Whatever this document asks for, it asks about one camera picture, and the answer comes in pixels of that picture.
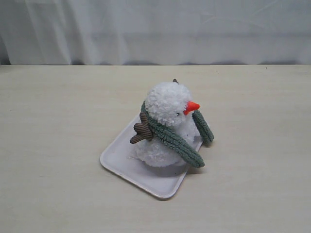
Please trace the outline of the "green knitted scarf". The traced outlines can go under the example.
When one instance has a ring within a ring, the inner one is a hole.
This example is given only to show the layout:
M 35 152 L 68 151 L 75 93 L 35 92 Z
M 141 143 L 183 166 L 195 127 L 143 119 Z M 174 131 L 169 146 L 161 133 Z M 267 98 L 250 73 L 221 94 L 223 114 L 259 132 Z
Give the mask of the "green knitted scarf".
M 158 123 L 152 119 L 146 110 L 143 103 L 140 108 L 140 116 L 144 116 L 147 120 L 147 128 L 152 136 L 155 136 L 166 147 L 176 152 L 186 163 L 195 168 L 201 168 L 205 166 L 205 162 L 201 155 L 190 146 L 185 139 L 175 133 L 172 129 Z M 214 134 L 209 128 L 209 125 L 205 121 L 203 115 L 199 110 L 194 110 L 191 114 L 194 124 L 200 134 L 200 137 L 205 144 L 212 143 L 214 140 Z

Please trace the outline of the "white plush snowman toy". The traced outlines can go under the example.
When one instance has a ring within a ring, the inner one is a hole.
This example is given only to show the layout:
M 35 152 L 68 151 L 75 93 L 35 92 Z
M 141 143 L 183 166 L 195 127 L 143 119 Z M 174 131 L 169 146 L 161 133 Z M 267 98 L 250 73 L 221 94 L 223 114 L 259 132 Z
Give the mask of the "white plush snowman toy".
M 194 110 L 199 110 L 200 104 L 193 101 L 187 87 L 177 80 L 157 84 L 148 92 L 143 103 L 152 119 L 172 129 L 193 147 L 199 132 L 191 114 Z M 140 122 L 133 126 L 135 135 L 130 139 L 138 159 L 152 167 L 167 167 L 185 162 L 176 152 L 151 135 L 144 116 L 139 115 L 139 119 Z

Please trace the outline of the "white rectangular tray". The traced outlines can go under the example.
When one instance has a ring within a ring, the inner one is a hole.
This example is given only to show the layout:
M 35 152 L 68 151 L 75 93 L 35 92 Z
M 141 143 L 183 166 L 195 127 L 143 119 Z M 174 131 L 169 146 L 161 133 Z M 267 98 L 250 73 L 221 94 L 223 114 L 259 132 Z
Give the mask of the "white rectangular tray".
M 170 199 L 178 191 L 190 166 L 182 161 L 167 167 L 152 167 L 136 158 L 134 145 L 129 140 L 134 135 L 134 124 L 139 122 L 139 115 L 136 115 L 102 152 L 100 163 L 108 171 L 157 199 Z

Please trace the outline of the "white backdrop curtain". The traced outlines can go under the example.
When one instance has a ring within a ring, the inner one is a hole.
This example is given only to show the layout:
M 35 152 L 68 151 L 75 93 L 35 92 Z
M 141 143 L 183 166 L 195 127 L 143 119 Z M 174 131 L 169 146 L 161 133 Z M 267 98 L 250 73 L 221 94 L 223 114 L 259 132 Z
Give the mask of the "white backdrop curtain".
M 309 64 L 308 0 L 3 0 L 3 65 Z

